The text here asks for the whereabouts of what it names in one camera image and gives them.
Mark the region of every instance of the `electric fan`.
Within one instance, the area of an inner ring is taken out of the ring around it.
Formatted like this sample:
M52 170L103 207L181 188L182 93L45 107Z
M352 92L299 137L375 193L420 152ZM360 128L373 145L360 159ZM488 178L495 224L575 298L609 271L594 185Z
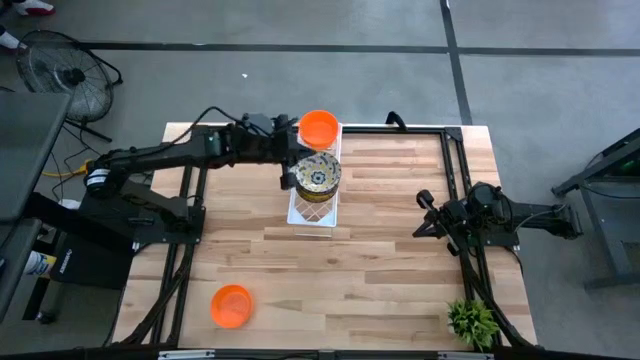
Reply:
M113 104L113 86L120 71L83 48L79 41L53 31L36 30L20 40L18 73L31 92L71 96L67 120L86 125L102 119ZM112 82L104 66L118 74Z

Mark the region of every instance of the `butcher block table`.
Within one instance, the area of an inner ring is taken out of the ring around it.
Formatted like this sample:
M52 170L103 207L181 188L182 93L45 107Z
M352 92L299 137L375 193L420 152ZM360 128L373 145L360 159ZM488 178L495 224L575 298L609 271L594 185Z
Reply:
M167 124L164 141L188 126ZM472 183L498 185L487 127L462 132ZM456 154L453 144L451 149ZM447 327L447 303L464 297L459 260L444 239L411 237L425 215L416 193L430 190L436 206L448 200L439 136L345 134L341 163L332 238L299 236L287 224L289 192L280 190L280 166L209 171L207 217L193 258L180 348L467 348ZM157 171L152 189L178 195L182 172ZM196 178L194 171L192 192ZM157 299L167 249L150 245L134 258L114 341L129 335ZM502 248L487 248L486 257L496 301L535 343L518 263ZM239 329L222 329L209 314L212 296L227 284L246 287L254 299L253 315Z

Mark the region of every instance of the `green plant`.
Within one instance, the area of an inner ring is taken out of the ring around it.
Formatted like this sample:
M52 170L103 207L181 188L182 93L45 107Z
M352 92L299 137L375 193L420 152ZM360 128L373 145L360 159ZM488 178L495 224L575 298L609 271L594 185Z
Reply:
M491 348L491 336L499 331L491 310L482 301L456 300L449 304L449 323L453 332L467 345L478 346L481 351Z

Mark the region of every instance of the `orange plastic bowl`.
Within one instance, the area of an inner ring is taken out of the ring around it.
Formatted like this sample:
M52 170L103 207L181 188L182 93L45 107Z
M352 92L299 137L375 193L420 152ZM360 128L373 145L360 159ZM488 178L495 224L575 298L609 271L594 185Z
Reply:
M300 137L315 150L327 149L338 136L338 119L324 110L306 113L298 124Z
M240 285L226 285L211 299L211 318L220 327L233 329L242 326L253 311L253 300Z

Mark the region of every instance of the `gray floor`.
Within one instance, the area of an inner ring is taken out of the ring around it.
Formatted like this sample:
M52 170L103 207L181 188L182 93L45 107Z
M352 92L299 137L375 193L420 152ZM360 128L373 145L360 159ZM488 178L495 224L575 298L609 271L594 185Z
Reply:
M461 46L640 47L633 0L450 0ZM194 43L445 45L436 0L66 0L46 19L1 20L16 34L40 27L82 40ZM105 51L125 84L101 129L114 147L151 145L168 121L206 106L232 113L302 114L326 108L345 122L380 122L389 110L410 123L460 124L446 55ZM463 56L474 124L486 124L505 191L553 202L551 186L640 124L639 58ZM24 89L0 57L0 85ZM106 150L104 144L90 140ZM78 149L64 134L58 158ZM82 156L73 164L79 165ZM55 179L44 179L49 192ZM79 198L82 187L65 187ZM582 204L577 205L588 223ZM540 344L553 350L637 358L640 287L586 292L609 273L592 230L575 241L521 231L525 282ZM26 292L28 284L21 286ZM65 286L61 319L46 327L14 316L0 352L100 345L118 294ZM13 305L20 307L17 300Z

